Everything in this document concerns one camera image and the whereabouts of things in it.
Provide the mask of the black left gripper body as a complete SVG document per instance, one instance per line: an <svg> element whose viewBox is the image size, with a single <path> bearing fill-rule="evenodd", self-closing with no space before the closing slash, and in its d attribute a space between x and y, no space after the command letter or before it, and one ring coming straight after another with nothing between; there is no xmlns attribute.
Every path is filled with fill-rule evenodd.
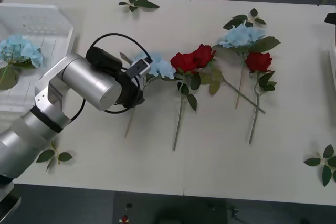
<svg viewBox="0 0 336 224"><path fill-rule="evenodd" d="M135 82L126 73L121 73L117 76L117 83L122 88L120 96L117 99L117 105L122 105L128 109L134 108L145 101L138 78L134 77L134 80Z"/></svg>

